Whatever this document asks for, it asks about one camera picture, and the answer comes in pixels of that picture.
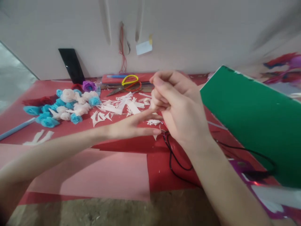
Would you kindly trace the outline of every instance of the red table surface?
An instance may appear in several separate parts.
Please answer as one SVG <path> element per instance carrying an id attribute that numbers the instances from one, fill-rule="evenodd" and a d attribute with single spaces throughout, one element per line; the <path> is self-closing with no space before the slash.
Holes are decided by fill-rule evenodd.
<path id="1" fill-rule="evenodd" d="M 197 84 L 202 84 L 207 81 L 207 78 L 204 76 L 197 75 L 195 77 L 193 76 L 190 77 L 193 78 L 193 81 L 195 81 Z M 57 89 L 61 89 L 61 90 L 69 89 L 71 86 L 72 86 L 71 82 L 36 81 L 29 90 L 27 90 L 21 97 L 19 97 L 8 109 L 6 109 L 0 115 L 0 134 L 32 118 L 32 116 L 27 115 L 23 111 L 22 100 L 36 99 L 43 96 L 50 96 L 55 94 Z M 101 99 L 107 100 L 108 98 L 106 98 L 105 96 L 110 91 L 111 90 L 102 90 Z M 111 96 L 109 97 L 109 99 L 114 100 L 115 97 L 122 96 L 122 95 L 125 95 L 125 93 Z M 135 94 L 135 97 L 137 97 L 138 100 L 144 98 L 143 96 L 137 93 Z M 205 111 L 206 111 L 207 119 L 209 121 L 214 122 L 216 124 L 220 124 L 219 121 L 211 114 L 211 112 L 207 108 L 205 108 Z M 26 141 L 32 141 L 34 135 L 37 132 L 41 131 L 42 129 L 51 130 L 55 132 L 54 135 L 52 136 L 52 139 L 69 135 L 75 132 L 91 129 L 93 128 L 93 126 L 92 126 L 92 120 L 90 119 L 90 116 L 92 115 L 93 112 L 94 110 L 91 110 L 89 111 L 89 114 L 83 115 L 83 122 L 77 125 L 74 125 L 72 122 L 69 121 L 62 121 L 61 124 L 56 126 L 55 128 L 48 129 L 34 122 L 29 126 L 23 128 L 22 130 L 2 140 L 1 143 L 22 144 Z M 105 120 L 103 122 L 98 123 L 96 127 L 114 123 L 125 117 L 126 117 L 125 115 L 122 116 L 114 115 L 112 117 L 113 120 L 112 122 L 109 120 Z M 223 129 L 217 128 L 212 125 L 209 125 L 209 128 L 215 139 L 220 140 L 221 142 L 224 142 L 232 146 L 241 147 L 239 142 L 231 135 L 229 131 L 225 131 Z M 170 138 L 170 143 L 180 163 L 184 167 L 189 167 L 191 163 L 187 155 L 183 151 L 183 149 L 177 144 L 177 142 L 173 140 L 173 138 Z M 193 187 L 193 185 L 178 179 L 175 175 L 172 174 L 171 170 L 169 169 L 169 150 L 164 143 L 163 136 L 158 136 L 157 141 L 155 141 L 152 136 L 137 137 L 129 140 L 119 140 L 114 142 L 108 141 L 106 143 L 97 144 L 93 146 L 93 148 L 98 148 L 104 151 L 147 153 L 147 164 L 148 164 L 151 192 L 185 189 L 185 188 Z M 245 151 L 226 148 L 224 149 L 224 152 L 226 155 L 231 156 L 235 159 L 242 158 L 249 161 L 257 170 L 264 170 L 264 168 L 260 165 L 260 163 L 258 163 L 251 154 Z M 180 166 L 177 165 L 177 163 L 174 161 L 174 159 L 172 160 L 172 167 L 173 170 L 181 177 L 193 181 L 194 183 L 200 184 L 194 170 L 185 171 L 181 169 Z M 267 182 L 269 184 L 274 184 L 274 185 L 278 184 L 278 182 L 272 177 L 269 178 Z M 54 202 L 54 201 L 62 201 L 62 200 L 70 200 L 70 199 L 78 199 L 78 198 L 85 198 L 85 197 L 61 196 L 61 195 L 42 194 L 42 193 L 35 193 L 35 192 L 26 192 L 20 204 Z"/>

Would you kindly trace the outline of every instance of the hand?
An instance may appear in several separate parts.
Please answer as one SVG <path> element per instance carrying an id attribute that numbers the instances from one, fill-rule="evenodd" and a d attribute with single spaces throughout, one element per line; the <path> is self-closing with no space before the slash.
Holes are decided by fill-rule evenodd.
<path id="1" fill-rule="evenodd" d="M 157 72 L 150 82 L 155 85 L 150 107 L 162 111 L 170 134 L 186 152 L 211 138 L 200 91 L 194 82 L 176 71 Z"/>
<path id="2" fill-rule="evenodd" d="M 137 127 L 139 123 L 150 119 L 162 120 L 162 116 L 155 115 L 155 110 L 148 109 L 108 126 L 110 139 L 129 139 L 140 136 L 153 136 L 161 133 L 160 129 Z"/>

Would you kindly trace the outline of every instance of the yellow scissor handle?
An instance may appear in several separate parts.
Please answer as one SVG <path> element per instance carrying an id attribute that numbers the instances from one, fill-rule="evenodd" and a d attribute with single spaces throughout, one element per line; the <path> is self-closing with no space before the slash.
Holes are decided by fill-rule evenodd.
<path id="1" fill-rule="evenodd" d="M 126 79 L 129 78 L 129 77 L 135 77 L 137 80 L 135 80 L 135 81 L 130 81 L 130 82 L 125 82 Z M 138 80 L 139 80 L 138 76 L 136 76 L 136 75 L 128 75 L 127 77 L 125 77 L 125 78 L 123 79 L 121 85 L 124 86 L 124 85 L 127 85 L 127 84 L 132 84 L 132 83 L 137 82 Z"/>

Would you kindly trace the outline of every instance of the scissor blade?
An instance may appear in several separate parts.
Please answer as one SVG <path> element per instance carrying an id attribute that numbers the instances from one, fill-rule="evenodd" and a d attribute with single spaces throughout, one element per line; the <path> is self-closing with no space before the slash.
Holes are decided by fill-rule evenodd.
<path id="1" fill-rule="evenodd" d="M 114 95 L 115 93 L 118 93 L 120 92 L 121 90 L 124 89 L 124 86 L 120 86 L 118 87 L 117 89 L 114 89 L 111 93 L 109 93 L 107 96 L 111 96 L 111 95 Z"/>

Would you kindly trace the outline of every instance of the floor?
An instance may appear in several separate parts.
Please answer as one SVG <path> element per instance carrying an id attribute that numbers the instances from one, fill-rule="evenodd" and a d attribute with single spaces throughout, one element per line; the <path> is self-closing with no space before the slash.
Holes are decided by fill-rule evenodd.
<path id="1" fill-rule="evenodd" d="M 0 42 L 0 113 L 37 78 Z"/>
<path id="2" fill-rule="evenodd" d="M 81 226 L 220 225 L 201 189 L 151 194 L 149 202 L 83 199 L 17 207 L 8 225 Z"/>

